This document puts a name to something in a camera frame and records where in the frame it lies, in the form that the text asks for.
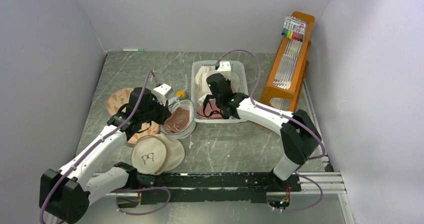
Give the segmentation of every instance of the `floor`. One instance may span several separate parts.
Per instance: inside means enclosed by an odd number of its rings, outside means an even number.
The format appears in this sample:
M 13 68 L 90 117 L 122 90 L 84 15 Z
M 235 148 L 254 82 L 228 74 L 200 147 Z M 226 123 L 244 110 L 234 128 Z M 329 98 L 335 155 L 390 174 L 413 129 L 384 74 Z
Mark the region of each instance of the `floor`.
M 106 110 L 107 99 L 125 87 L 141 87 L 145 74 L 154 70 L 161 83 L 172 86 L 174 91 L 190 92 L 191 65 L 200 60 L 216 60 L 223 53 L 204 52 L 109 52 L 94 93 L 90 112 L 78 145 L 77 154 L 86 148 L 100 133 L 110 116 Z M 275 54 L 258 54 L 262 63 L 260 86 L 254 99 L 261 96 Z M 232 53 L 226 59 L 244 63 L 248 89 L 257 81 L 257 65 L 253 57 L 244 53 Z M 313 117 L 308 95 L 302 90 L 298 108 Z M 185 159 L 173 172 L 233 172 L 271 171 L 283 154 L 279 135 L 251 122 L 239 124 L 198 123 L 192 135 L 180 140 L 185 148 Z M 130 162 L 133 145 L 126 144 L 116 150 L 99 172 L 108 171 L 115 163 Z M 324 171 L 327 162 L 311 160 L 301 172 Z

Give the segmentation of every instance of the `orange patterned fabric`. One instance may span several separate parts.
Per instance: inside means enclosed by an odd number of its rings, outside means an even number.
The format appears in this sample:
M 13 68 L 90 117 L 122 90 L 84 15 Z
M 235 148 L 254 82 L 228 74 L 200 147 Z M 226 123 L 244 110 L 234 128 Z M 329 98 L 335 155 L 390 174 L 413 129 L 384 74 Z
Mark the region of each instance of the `orange patterned fabric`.
M 123 105 L 128 103 L 129 96 L 131 91 L 133 91 L 134 88 L 123 88 L 121 90 L 116 91 L 114 94 L 112 94 L 109 99 L 106 102 L 106 109 L 110 116 L 113 116 L 117 113 L 118 109 Z M 148 129 L 144 131 L 143 133 L 136 133 L 134 134 L 131 139 L 128 140 L 128 143 L 130 144 L 136 144 L 137 140 L 145 135 L 154 135 L 159 134 L 159 125 L 155 122 L 151 123 L 152 126 L 149 128 L 149 123 L 144 123 L 141 126 L 141 130 Z

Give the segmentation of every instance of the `white plastic basket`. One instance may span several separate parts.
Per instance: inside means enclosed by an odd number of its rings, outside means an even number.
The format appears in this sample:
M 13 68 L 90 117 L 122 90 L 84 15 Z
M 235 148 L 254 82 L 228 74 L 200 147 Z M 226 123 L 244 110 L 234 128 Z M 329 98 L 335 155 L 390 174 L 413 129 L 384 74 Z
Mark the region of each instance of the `white plastic basket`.
M 223 124 L 223 123 L 239 123 L 239 122 L 244 122 L 246 120 L 239 120 L 239 119 L 235 119 L 233 117 L 230 117 L 230 119 L 227 120 L 223 120 L 223 119 L 210 119 L 210 120 L 204 120 L 204 119 L 200 119 L 199 115 L 197 114 L 197 109 L 199 108 L 200 104 L 198 103 L 198 97 L 196 94 L 196 89 L 197 89 L 197 85 L 196 85 L 196 81 L 195 81 L 195 77 L 196 74 L 198 73 L 198 71 L 200 70 L 200 67 L 202 66 L 210 66 L 210 67 L 215 67 L 215 63 L 217 61 L 216 60 L 205 60 L 205 61 L 197 61 L 194 62 L 192 67 L 191 67 L 191 101 L 194 104 L 194 120 L 195 122 L 198 123 L 209 123 L 209 124 Z M 230 61 L 231 64 L 231 72 L 236 73 L 239 77 L 240 77 L 240 87 L 237 90 L 237 92 L 240 93 L 244 93 L 244 94 L 249 94 L 248 92 L 248 82 L 246 80 L 246 73 L 245 73 L 245 66 L 243 65 L 242 62 L 239 61 Z

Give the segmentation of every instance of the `cable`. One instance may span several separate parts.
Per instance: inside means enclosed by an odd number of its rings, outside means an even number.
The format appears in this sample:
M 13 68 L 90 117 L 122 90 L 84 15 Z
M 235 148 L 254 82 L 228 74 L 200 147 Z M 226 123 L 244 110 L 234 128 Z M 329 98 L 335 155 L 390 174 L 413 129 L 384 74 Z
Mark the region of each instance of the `cable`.
M 170 202 L 171 192 L 167 188 L 164 188 L 164 187 L 150 187 L 150 188 L 135 189 L 135 190 L 115 190 L 114 192 L 142 192 L 142 191 L 149 191 L 149 190 L 164 190 L 168 193 L 168 199 L 160 207 L 158 207 L 154 210 L 148 211 L 148 212 L 143 212 L 143 213 L 132 213 L 132 212 L 126 212 L 126 211 L 122 210 L 118 205 L 118 199 L 116 199 L 115 204 L 116 204 L 117 211 L 119 211 L 120 213 L 126 214 L 126 215 L 147 215 L 147 214 L 152 214 L 152 213 L 154 213 L 158 210 L 161 210 L 162 208 L 164 208 Z
M 290 120 L 290 121 L 292 121 L 292 122 L 294 122 L 295 124 L 297 124 L 298 126 L 300 126 L 300 127 L 302 127 L 304 130 L 306 130 L 317 142 L 318 142 L 318 144 L 321 146 L 321 150 L 323 151 L 322 152 L 322 155 L 318 155 L 318 156 L 314 156 L 314 157 L 310 157 L 308 160 L 313 160 L 313 159 L 319 159 L 319 158 L 321 158 L 321 157 L 324 157 L 324 156 L 326 156 L 326 154 L 327 154 L 327 152 L 326 152 L 326 149 L 325 149 L 325 147 L 324 147 L 324 144 L 323 144 L 323 141 L 321 141 L 320 140 L 320 138 L 311 130 L 311 129 L 309 129 L 307 126 L 305 126 L 304 124 L 302 124 L 302 123 L 300 123 L 298 120 L 296 120 L 296 119 L 294 119 L 294 118 L 292 118 L 292 117 L 290 117 L 290 116 L 287 116 L 287 115 L 284 115 L 284 114 L 282 114 L 282 113 L 279 113 L 279 112 L 277 112 L 277 111 L 275 111 L 275 110 L 271 110 L 271 109 L 268 109 L 267 107 L 265 107 L 265 106 L 261 106 L 261 105 L 259 105 L 258 103 L 255 103 L 255 101 L 253 100 L 253 95 L 254 95 L 254 93 L 255 93 L 255 90 L 256 90 L 256 88 L 258 87 L 258 85 L 259 85 L 259 82 L 260 82 L 260 80 L 261 80 L 261 72 L 262 72 L 262 66 L 261 66 L 261 62 L 259 61 L 259 59 L 257 58 L 257 56 L 254 54 L 254 53 L 252 53 L 252 52 L 250 52 L 250 51 L 247 51 L 247 50 L 243 50 L 243 49 L 236 49 L 236 50 L 231 50 L 231 51 L 228 51 L 228 52 L 226 52 L 225 54 L 223 54 L 218 60 L 217 60 L 217 62 L 216 62 L 216 64 L 215 64 L 215 69 L 218 69 L 219 68 L 219 66 L 220 66 L 220 62 L 221 62 L 221 60 L 225 57 L 225 56 L 227 56 L 228 54 L 230 54 L 230 53 L 232 53 L 232 52 L 236 52 L 236 51 L 241 51 L 241 52 L 246 52 L 246 53 L 248 53 L 248 54 L 250 54 L 251 56 L 253 56 L 254 58 L 255 58 L 255 60 L 256 60 L 256 63 L 257 63 L 257 68 L 258 68 L 258 74 L 257 74 L 257 80 L 256 80 L 256 84 L 255 84 L 255 86 L 253 87 L 253 89 L 252 89 L 252 92 L 251 92 L 251 94 L 250 94 L 250 100 L 251 100 L 251 102 L 252 102 L 252 104 L 253 104 L 253 106 L 255 106 L 255 107 L 258 107 L 258 108 L 260 108 L 261 110 L 265 110 L 265 111 L 268 111 L 269 113 L 272 113 L 272 114 L 275 114 L 275 115 L 278 115 L 278 116 L 280 116 L 280 117 L 284 117 L 284 118 L 286 118 L 286 119 L 288 119 L 288 120 Z M 299 208 L 299 209 L 293 209 L 293 210 L 281 210 L 281 211 L 283 211 L 283 212 L 296 212 L 296 211 L 302 211 L 302 210 L 306 210 L 306 209 L 309 209 L 309 208 L 312 208 L 312 207 L 314 207 L 314 206 L 316 206 L 319 202 L 321 202 L 321 200 L 322 200 L 322 198 L 323 198 L 323 196 L 324 196 L 324 193 L 323 193 L 323 191 L 322 191 L 322 188 L 321 188 L 321 186 L 317 183 L 317 182 L 315 182 L 315 181 L 313 181 L 312 179 L 310 179 L 310 178 L 308 178 L 308 177 L 306 177 L 306 176 L 303 176 L 303 175 L 300 175 L 299 173 L 298 173 L 298 170 L 300 169 L 300 166 L 294 171 L 295 172 L 295 174 L 297 175 L 297 176 L 299 176 L 299 177 L 302 177 L 302 178 L 304 178 L 304 179 L 307 179 L 307 180 L 309 180 L 310 182 L 312 182 L 312 183 L 314 183 L 317 187 L 318 187 L 318 189 L 320 189 L 320 197 L 319 197 L 319 199 L 318 199 L 318 201 L 316 201 L 314 204 L 312 204 L 312 205 L 309 205 L 309 206 L 306 206 L 306 207 L 303 207 L 303 208 Z
M 136 110 L 137 110 L 137 108 L 139 107 L 139 104 L 140 104 L 140 101 L 142 100 L 141 98 L 143 97 L 143 94 L 144 94 L 144 92 L 145 92 L 145 89 L 146 89 L 146 86 L 147 86 L 147 82 L 148 82 L 148 80 L 149 80 L 149 75 L 152 75 L 153 76 L 153 79 L 154 79 L 154 82 L 157 84 L 157 85 L 159 85 L 159 81 L 157 80 L 157 78 L 156 78 L 156 76 L 155 76 L 155 74 L 154 74 L 154 72 L 153 71 L 149 71 L 147 74 L 146 74 L 146 78 L 145 78 L 145 80 L 144 80 L 144 85 L 143 85 L 143 88 L 142 88 L 142 90 L 141 90 L 141 93 L 140 93 L 140 95 L 139 95 L 139 97 L 138 97 L 138 99 L 137 99 L 137 102 L 136 102 L 136 104 L 135 104 L 135 106 L 134 106 L 134 109 L 132 110 L 132 112 L 131 112 L 131 114 L 128 116 L 128 118 L 121 124 L 121 125 L 119 125 L 117 128 L 115 128 L 113 131 L 111 131 L 111 132 L 109 132 L 108 134 L 106 134 L 104 137 L 103 137 L 103 139 L 107 139 L 108 137 L 110 137 L 111 135 L 113 135 L 115 132 L 117 132 L 118 130 L 120 130 L 124 125 L 126 125 L 127 123 L 128 123 L 128 121 L 134 116 L 134 114 L 135 114 L 135 112 L 136 112 Z M 81 156 L 81 158 L 79 158 L 74 164 L 73 164 L 73 167 L 71 167 L 71 168 L 69 168 L 60 178 L 59 178 L 59 180 L 56 182 L 56 184 L 53 186 L 53 188 L 50 190 L 50 192 L 48 193 L 48 195 L 47 195 L 47 197 L 46 197 L 46 199 L 44 200 L 44 202 L 43 202 L 43 204 L 42 204 L 42 206 L 41 206 L 41 211 L 40 211 L 40 215 L 39 215 L 39 222 L 40 222 L 40 224 L 46 224 L 45 222 L 44 222 L 44 219 L 43 219 L 43 215 L 44 215 L 44 211 L 45 211 L 45 209 L 46 209 L 46 207 L 47 207 L 47 204 L 48 204 L 48 202 L 49 202 L 49 200 L 50 200 L 50 198 L 51 198 L 51 196 L 53 195 L 53 193 L 57 190 L 57 188 L 59 187 L 59 185 L 62 183 L 62 181 L 72 172 L 72 171 L 74 171 L 76 168 L 77 168 L 77 166 L 79 165 L 79 164 L 81 164 L 81 162 L 100 144 L 100 143 L 102 143 L 102 140 L 101 139 L 99 139 L 98 141 L 96 141 L 86 152 L 84 152 L 84 154 Z

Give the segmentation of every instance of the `round container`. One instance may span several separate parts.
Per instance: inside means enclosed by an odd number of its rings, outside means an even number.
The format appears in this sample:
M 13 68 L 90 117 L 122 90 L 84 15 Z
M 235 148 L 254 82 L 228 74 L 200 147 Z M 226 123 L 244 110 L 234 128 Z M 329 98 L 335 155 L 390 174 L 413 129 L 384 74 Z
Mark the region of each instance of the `round container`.
M 173 113 L 178 107 L 182 107 L 186 110 L 189 111 L 189 121 L 187 126 L 180 132 L 178 133 L 168 133 L 164 130 L 163 126 L 160 126 L 160 131 L 162 134 L 168 136 L 169 138 L 174 138 L 174 139 L 184 139 L 188 136 L 191 135 L 191 133 L 195 130 L 196 127 L 196 122 L 194 121 L 195 119 L 195 113 L 194 113 L 194 105 L 193 102 L 191 100 L 179 100 L 177 101 L 174 105 L 172 105 L 170 111 L 171 113 Z

